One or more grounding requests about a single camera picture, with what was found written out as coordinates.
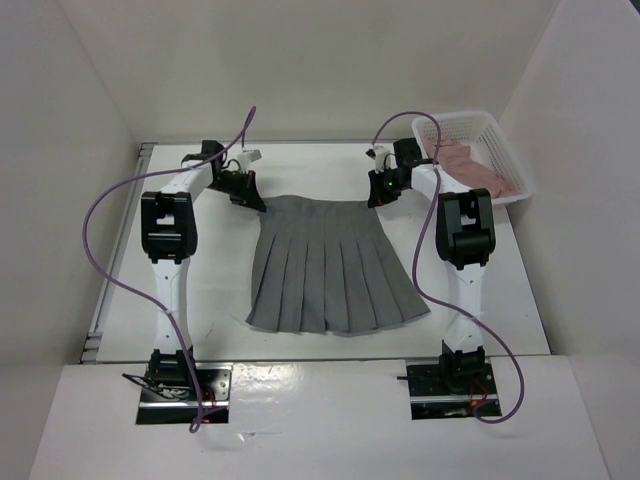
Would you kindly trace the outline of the grey pleated skirt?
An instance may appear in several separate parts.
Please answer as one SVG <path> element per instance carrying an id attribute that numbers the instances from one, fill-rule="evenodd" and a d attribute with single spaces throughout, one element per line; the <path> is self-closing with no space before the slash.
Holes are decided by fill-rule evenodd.
<path id="1" fill-rule="evenodd" d="M 360 335 L 429 313 L 366 202 L 286 195 L 265 204 L 246 318 L 253 328 Z"/>

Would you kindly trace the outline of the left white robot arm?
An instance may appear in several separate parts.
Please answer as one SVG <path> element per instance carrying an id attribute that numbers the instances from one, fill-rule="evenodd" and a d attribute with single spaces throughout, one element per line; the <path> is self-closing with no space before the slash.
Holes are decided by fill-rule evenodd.
<path id="1" fill-rule="evenodd" d="M 187 321 L 188 269 L 198 246 L 194 203 L 204 190 L 212 189 L 235 205 L 264 212 L 250 169 L 260 158 L 259 150 L 243 147 L 227 159 L 221 143 L 207 140 L 199 153 L 184 157 L 162 189 L 142 194 L 141 243 L 151 261 L 160 303 L 145 383 L 163 396 L 171 393 L 184 400 L 202 392 Z"/>

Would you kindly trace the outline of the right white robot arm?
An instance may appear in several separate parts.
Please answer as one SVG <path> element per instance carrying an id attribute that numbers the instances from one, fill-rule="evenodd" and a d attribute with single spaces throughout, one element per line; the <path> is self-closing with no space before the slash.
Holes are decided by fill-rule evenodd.
<path id="1" fill-rule="evenodd" d="M 368 173 L 369 207 L 389 204 L 407 189 L 434 202 L 427 218 L 435 220 L 435 247 L 448 274 L 449 297 L 442 305 L 451 312 L 438 381 L 446 391 L 461 394 L 481 379 L 485 367 L 478 320 L 483 277 L 496 246 L 490 193 L 458 182 L 430 158 L 406 160 L 380 145 L 368 147 L 365 154 L 375 162 Z"/>

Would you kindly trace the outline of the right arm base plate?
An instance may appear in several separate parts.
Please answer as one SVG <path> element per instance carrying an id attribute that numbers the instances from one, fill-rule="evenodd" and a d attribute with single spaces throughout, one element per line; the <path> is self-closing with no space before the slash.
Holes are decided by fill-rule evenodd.
<path id="1" fill-rule="evenodd" d="M 502 416 L 493 369 L 486 363 L 481 373 L 458 386 L 449 386 L 436 360 L 410 360 L 397 379 L 408 389 L 411 418 L 416 420 Z"/>

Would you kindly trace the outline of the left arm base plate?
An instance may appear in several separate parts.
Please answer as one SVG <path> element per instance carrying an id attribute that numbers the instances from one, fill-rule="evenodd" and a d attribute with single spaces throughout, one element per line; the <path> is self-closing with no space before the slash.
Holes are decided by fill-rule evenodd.
<path id="1" fill-rule="evenodd" d="M 229 420 L 232 373 L 230 363 L 197 363 L 197 385 L 191 383 L 186 367 L 179 367 L 174 377 L 149 371 L 143 375 L 123 373 L 122 377 L 140 390 L 137 425 L 191 424 L 198 414 L 197 387 L 204 410 L 202 424 L 207 425 Z"/>

